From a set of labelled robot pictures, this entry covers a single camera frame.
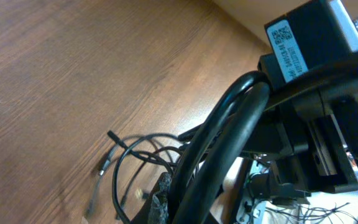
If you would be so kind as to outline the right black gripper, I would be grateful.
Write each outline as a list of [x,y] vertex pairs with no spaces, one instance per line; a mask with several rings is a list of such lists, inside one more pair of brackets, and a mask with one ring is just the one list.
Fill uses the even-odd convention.
[[358,79],[280,104],[262,116],[244,150],[270,164],[248,182],[253,195],[358,190]]

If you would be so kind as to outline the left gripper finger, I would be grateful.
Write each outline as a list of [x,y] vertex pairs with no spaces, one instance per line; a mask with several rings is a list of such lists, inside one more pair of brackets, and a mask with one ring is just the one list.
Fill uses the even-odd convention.
[[149,197],[138,214],[132,219],[134,224],[167,224],[169,221],[168,193],[172,177],[168,172],[161,173]]

